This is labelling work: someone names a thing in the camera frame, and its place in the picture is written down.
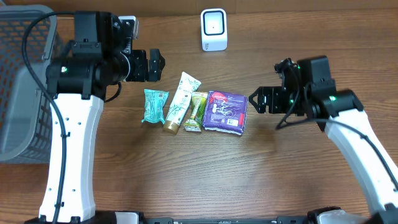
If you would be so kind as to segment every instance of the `blue packet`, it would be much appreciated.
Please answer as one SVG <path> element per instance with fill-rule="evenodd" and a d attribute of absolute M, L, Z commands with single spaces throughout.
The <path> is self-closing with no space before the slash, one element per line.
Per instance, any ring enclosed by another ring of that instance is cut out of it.
<path fill-rule="evenodd" d="M 141 121 L 158 123 L 161 121 L 165 123 L 163 115 L 163 107 L 166 104 L 169 93 L 159 90 L 144 90 L 145 93 L 145 112 L 144 119 Z"/>

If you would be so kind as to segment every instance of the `wooden tabletop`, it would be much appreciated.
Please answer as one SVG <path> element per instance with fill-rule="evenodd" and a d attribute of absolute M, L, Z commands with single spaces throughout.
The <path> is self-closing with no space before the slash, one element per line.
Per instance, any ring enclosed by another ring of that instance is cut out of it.
<path fill-rule="evenodd" d="M 264 218 L 304 215 L 337 205 L 369 215 L 361 188 L 338 148 L 316 124 L 280 131 L 282 115 L 250 105 L 239 137 L 205 131 L 177 135 L 141 123 L 144 89 L 169 91 L 181 72 L 199 90 L 250 95 L 280 85 L 273 64 L 327 55 L 338 90 L 352 89 L 374 132 L 398 162 L 398 10 L 284 12 L 228 16 L 228 49 L 201 49 L 199 16 L 139 18 L 134 49 L 159 48 L 166 60 L 156 83 L 123 83 L 99 122 L 94 193 L 98 210 L 139 210 L 147 217 Z M 60 20 L 64 40 L 73 21 Z M 116 91 L 108 88 L 108 96 Z M 48 165 L 0 165 L 0 222 L 36 217 Z"/>

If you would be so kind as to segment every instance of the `green packet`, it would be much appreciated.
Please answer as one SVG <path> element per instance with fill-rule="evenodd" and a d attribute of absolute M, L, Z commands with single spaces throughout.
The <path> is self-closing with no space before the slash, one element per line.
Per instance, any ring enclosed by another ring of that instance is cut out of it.
<path fill-rule="evenodd" d="M 205 113 L 207 101 L 207 93 L 193 92 L 192 93 L 192 115 L 184 123 L 186 131 L 202 131 L 203 114 Z"/>
<path fill-rule="evenodd" d="M 166 104 L 169 93 L 159 90 L 144 90 L 145 93 L 145 112 L 144 119 L 141 121 L 158 123 L 161 121 L 165 123 L 163 115 L 163 107 Z"/>

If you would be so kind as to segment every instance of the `purple snack bag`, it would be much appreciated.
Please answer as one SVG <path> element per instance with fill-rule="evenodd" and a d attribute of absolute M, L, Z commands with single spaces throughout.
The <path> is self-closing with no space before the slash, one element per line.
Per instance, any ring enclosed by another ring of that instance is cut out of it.
<path fill-rule="evenodd" d="M 247 113 L 248 98 L 246 96 L 209 91 L 203 127 L 205 130 L 242 135 Z"/>

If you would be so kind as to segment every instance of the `gray plastic basket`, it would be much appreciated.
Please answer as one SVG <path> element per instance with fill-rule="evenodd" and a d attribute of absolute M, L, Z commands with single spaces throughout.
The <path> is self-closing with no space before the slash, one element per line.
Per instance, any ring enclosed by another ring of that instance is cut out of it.
<path fill-rule="evenodd" d="M 52 12 L 47 6 L 0 7 L 0 162 L 48 163 L 52 137 L 51 110 L 27 71 L 22 56 L 22 36 L 30 22 Z M 37 24 L 30 33 L 27 53 L 45 83 L 57 19 Z"/>

